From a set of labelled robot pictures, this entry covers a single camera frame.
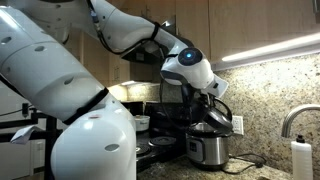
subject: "kitchen wall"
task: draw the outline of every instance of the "kitchen wall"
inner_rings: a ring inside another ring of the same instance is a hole
[[[280,136],[284,117],[293,108],[320,104],[320,55],[296,57],[215,72],[230,86],[222,100],[234,115],[244,119],[244,136],[230,138],[229,151],[237,155],[254,152],[268,165],[291,172],[290,142],[298,133],[313,149],[314,179],[320,179],[320,112],[298,115],[290,138]],[[167,85],[166,100],[179,100],[180,89]],[[159,87],[129,87],[128,100],[158,100]]]

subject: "kitchen counter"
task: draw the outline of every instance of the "kitchen counter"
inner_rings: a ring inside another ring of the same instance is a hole
[[[230,159],[226,170],[239,171],[247,167],[252,163]],[[194,167],[186,156],[181,156],[175,160],[153,164],[150,168],[138,173],[138,180],[206,180],[206,179],[237,179],[237,180],[287,180],[292,179],[292,175],[289,173],[263,166],[257,169],[256,167],[250,167],[239,175],[230,175],[222,171],[210,172],[202,171]]]

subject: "sink faucet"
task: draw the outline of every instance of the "sink faucet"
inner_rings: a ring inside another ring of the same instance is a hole
[[[282,124],[281,136],[288,138],[290,136],[291,124],[293,119],[297,117],[300,113],[307,110],[318,110],[320,111],[319,104],[304,104],[292,109],[286,116]]]

